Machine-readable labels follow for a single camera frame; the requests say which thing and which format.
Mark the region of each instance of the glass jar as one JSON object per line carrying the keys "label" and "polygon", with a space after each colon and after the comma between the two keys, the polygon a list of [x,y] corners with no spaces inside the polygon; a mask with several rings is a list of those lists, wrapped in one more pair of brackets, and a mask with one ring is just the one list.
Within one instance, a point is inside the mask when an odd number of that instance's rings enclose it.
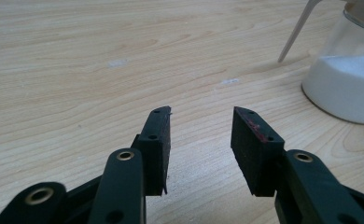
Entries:
{"label": "glass jar", "polygon": [[302,88],[330,114],[364,123],[364,4],[345,5]]}

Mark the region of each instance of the wood grain surface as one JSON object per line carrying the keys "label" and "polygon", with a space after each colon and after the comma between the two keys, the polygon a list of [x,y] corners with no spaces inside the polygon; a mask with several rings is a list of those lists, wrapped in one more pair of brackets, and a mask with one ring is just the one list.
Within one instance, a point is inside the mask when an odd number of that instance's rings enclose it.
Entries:
{"label": "wood grain surface", "polygon": [[315,107],[301,81],[343,2],[320,3],[283,63],[301,0],[0,1],[0,212],[23,189],[68,190],[169,105],[169,194],[147,223],[278,223],[230,149],[234,106],[364,192],[364,125]]}

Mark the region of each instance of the black mechanical arm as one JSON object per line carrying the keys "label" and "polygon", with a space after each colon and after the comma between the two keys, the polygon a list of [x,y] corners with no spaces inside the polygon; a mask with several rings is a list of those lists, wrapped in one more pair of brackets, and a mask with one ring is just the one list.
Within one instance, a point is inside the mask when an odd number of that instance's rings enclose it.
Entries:
{"label": "black mechanical arm", "polygon": [[[56,182],[19,193],[0,224],[146,223],[146,196],[167,193],[169,106],[153,110],[130,148],[113,152],[102,176],[66,192]],[[364,224],[364,194],[341,185],[325,164],[284,140],[254,111],[234,108],[231,148],[251,193],[275,197],[282,224]]]}

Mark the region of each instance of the plastic handle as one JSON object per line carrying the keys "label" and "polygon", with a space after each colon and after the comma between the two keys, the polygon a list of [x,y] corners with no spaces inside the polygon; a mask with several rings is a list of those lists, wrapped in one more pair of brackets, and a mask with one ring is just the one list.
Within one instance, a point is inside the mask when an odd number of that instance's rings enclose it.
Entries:
{"label": "plastic handle", "polygon": [[298,37],[299,33],[301,32],[301,28],[307,21],[308,17],[310,16],[311,12],[313,11],[316,4],[318,4],[322,0],[309,0],[306,7],[304,8],[304,11],[301,14],[301,17],[298,20],[298,23],[296,23],[295,29],[293,30],[292,34],[290,35],[289,39],[287,40],[287,43],[285,44],[280,57],[278,58],[278,62],[281,63],[285,56],[287,56],[287,53],[289,52],[290,48],[293,45],[293,42],[295,42],[296,37]]}

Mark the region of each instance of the white powder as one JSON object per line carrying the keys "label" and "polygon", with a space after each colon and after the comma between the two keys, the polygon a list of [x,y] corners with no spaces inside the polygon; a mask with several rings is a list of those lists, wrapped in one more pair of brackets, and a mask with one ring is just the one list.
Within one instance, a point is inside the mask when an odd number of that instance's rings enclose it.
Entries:
{"label": "white powder", "polygon": [[364,56],[320,57],[302,87],[330,114],[364,123]]}

